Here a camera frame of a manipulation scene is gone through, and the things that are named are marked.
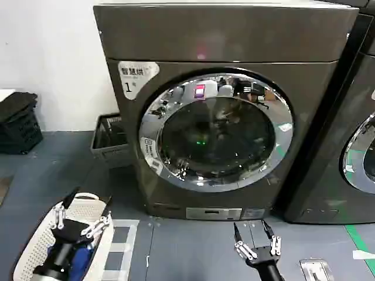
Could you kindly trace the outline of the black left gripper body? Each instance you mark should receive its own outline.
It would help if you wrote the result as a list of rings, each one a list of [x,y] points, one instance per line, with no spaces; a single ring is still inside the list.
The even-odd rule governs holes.
[[[55,242],[47,250],[47,258],[43,266],[47,270],[60,272],[63,269],[66,272],[78,249],[84,248],[90,243],[90,239],[81,234],[87,227],[88,224],[65,219],[62,229],[53,229],[52,234]]]

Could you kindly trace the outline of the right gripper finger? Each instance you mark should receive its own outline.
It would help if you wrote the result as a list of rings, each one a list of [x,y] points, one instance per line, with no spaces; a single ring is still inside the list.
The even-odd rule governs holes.
[[[257,259],[257,254],[242,240],[237,224],[234,222],[234,249],[244,260]]]
[[[270,240],[270,254],[280,254],[281,253],[281,237],[276,236],[269,224],[265,220],[262,220],[264,231]]]

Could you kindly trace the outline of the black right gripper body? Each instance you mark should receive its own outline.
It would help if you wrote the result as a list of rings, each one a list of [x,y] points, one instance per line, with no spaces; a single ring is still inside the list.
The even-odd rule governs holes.
[[[247,265],[258,272],[262,281],[283,281],[277,263],[280,259],[278,255],[271,255],[270,246],[260,246],[252,249],[257,254],[256,258],[248,259]]]

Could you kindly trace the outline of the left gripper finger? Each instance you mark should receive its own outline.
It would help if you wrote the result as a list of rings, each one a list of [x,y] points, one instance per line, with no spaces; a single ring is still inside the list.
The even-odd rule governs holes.
[[[54,221],[52,223],[52,229],[63,229],[64,220],[66,218],[66,210],[70,207],[73,202],[77,191],[73,191],[68,196],[66,196],[61,203],[58,203],[53,207]]]
[[[80,233],[82,237],[95,238],[97,235],[102,233],[110,224],[112,220],[111,216],[111,205],[113,198],[110,197],[109,201],[106,203],[100,218],[93,224],[89,225],[87,228],[83,229]]]

